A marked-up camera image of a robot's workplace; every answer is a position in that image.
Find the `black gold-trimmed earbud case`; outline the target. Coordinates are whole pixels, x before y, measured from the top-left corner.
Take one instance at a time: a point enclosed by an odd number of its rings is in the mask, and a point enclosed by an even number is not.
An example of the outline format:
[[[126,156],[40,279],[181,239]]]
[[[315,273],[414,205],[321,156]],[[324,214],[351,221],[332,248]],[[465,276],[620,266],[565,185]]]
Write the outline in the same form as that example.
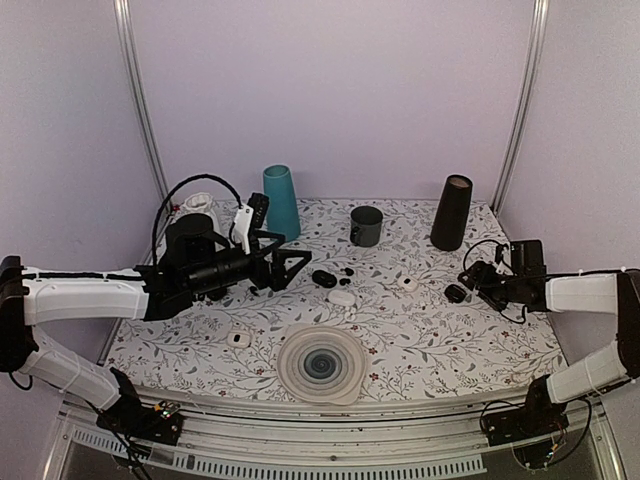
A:
[[[444,290],[446,299],[453,304],[461,304],[467,298],[466,290],[458,284],[450,284]]]

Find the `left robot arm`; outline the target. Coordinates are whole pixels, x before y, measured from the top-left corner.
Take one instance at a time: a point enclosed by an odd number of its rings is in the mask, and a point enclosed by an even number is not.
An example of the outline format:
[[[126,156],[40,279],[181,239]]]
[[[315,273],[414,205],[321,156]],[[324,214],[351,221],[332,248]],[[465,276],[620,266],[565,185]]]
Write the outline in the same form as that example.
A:
[[[158,262],[115,272],[45,272],[24,267],[18,256],[5,257],[2,372],[36,377],[85,400],[98,410],[103,429],[176,445],[184,422],[178,405],[143,406],[125,373],[86,360],[36,327],[70,319],[168,320],[244,280],[258,289],[283,290],[312,255],[284,248],[284,236],[262,230],[262,222],[262,215],[242,207],[229,241],[210,216],[184,215],[167,227]]]

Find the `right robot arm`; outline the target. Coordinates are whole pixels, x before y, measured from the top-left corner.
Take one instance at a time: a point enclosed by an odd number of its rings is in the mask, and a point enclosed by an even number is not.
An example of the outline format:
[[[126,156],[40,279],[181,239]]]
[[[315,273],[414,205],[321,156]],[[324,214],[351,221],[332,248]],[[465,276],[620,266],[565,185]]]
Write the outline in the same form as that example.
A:
[[[538,239],[496,245],[491,262],[465,262],[459,282],[496,312],[515,304],[525,315],[588,322],[609,318],[609,341],[568,367],[534,379],[523,405],[489,413],[480,428],[490,445],[559,432],[568,425],[567,406],[602,396],[639,377],[639,271],[618,267],[551,273]]]

